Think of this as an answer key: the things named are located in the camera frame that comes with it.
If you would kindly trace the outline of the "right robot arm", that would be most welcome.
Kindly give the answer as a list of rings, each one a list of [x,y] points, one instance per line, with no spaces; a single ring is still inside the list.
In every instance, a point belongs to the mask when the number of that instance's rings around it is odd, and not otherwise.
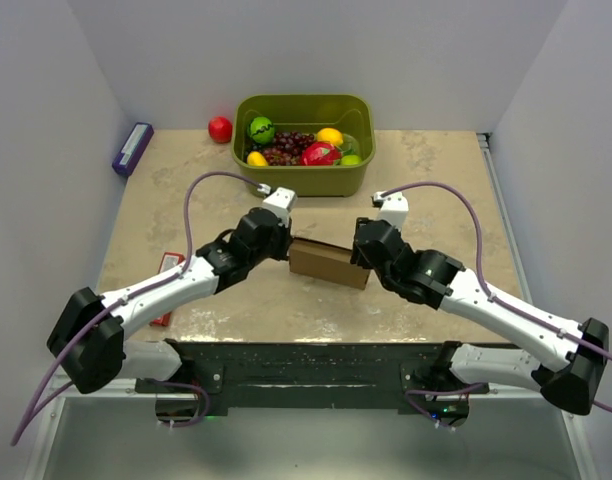
[[[431,369],[438,390],[497,383],[536,391],[568,413],[591,412],[607,363],[605,323],[540,310],[442,252],[414,250],[385,220],[357,219],[351,261],[402,299],[473,321],[512,343],[510,349],[455,344]]]

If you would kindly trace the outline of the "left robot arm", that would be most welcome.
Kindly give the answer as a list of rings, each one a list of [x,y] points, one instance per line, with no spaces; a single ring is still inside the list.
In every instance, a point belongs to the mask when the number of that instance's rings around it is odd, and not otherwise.
[[[165,313],[244,281],[267,259],[287,259],[290,230],[289,208],[253,208],[183,264],[103,295],[82,288],[66,303],[47,347],[82,394],[121,377],[156,379],[182,392],[192,383],[191,365],[166,342],[141,348],[130,337]]]

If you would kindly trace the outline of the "brown cardboard box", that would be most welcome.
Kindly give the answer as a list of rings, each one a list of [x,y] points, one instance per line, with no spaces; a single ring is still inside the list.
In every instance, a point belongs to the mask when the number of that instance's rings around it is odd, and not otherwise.
[[[364,290],[370,271],[351,263],[352,250],[295,237],[289,248],[290,272],[337,285]]]

